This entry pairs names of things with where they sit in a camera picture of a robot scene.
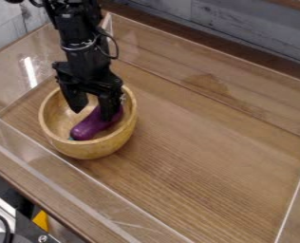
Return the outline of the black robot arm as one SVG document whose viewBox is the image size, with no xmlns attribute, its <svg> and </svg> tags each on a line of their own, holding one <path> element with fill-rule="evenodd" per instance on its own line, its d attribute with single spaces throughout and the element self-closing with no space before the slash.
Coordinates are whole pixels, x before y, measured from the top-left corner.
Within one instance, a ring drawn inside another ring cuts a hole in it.
<svg viewBox="0 0 300 243">
<path fill-rule="evenodd" d="M 28 0 L 42 8 L 60 36 L 65 62 L 53 62 L 56 81 L 69 109 L 79 113 L 87 94 L 97 98 L 100 120 L 109 122 L 117 113 L 123 82 L 111 71 L 108 39 L 99 26 L 103 15 L 97 0 Z"/>
</svg>

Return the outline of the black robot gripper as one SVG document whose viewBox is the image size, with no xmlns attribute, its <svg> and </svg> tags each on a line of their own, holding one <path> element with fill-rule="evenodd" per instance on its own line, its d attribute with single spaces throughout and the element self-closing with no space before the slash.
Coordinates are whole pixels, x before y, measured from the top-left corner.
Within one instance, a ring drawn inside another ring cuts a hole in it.
<svg viewBox="0 0 300 243">
<path fill-rule="evenodd" d="M 54 62 L 56 79 L 69 109 L 79 113 L 87 106 L 87 94 L 97 96 L 100 119 L 112 120 L 120 106 L 120 78 L 111 71 L 115 56 L 107 47 L 63 47 L 65 60 Z"/>
</svg>

